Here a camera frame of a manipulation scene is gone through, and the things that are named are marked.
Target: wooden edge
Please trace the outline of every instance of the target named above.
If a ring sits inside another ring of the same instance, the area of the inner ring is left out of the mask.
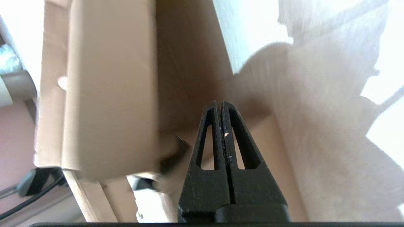
[[[118,222],[99,182],[81,181],[72,170],[63,174],[87,222]]]

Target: black cable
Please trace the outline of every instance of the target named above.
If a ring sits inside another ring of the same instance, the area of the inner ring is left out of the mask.
[[[46,187],[42,192],[38,193],[37,195],[32,196],[31,198],[27,199],[26,201],[20,203],[19,205],[15,206],[11,210],[8,210],[2,214],[0,214],[0,221],[4,218],[7,218],[16,212],[20,211],[21,209],[25,208],[26,206],[30,205],[31,203],[35,202],[37,199],[41,198],[43,195],[48,193],[52,188],[56,187],[63,180],[64,176],[60,176],[57,180],[55,180],[52,184]]]

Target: pink wall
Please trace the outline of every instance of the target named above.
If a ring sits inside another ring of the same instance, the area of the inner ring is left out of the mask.
[[[0,190],[18,183],[34,168],[35,126],[24,102],[0,108]],[[14,194],[0,200],[0,213],[26,198]]]

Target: brown cardboard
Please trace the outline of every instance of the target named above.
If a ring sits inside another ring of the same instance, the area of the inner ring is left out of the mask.
[[[153,7],[146,0],[45,4],[36,166],[92,180],[155,170]],[[66,92],[57,85],[65,75]]]

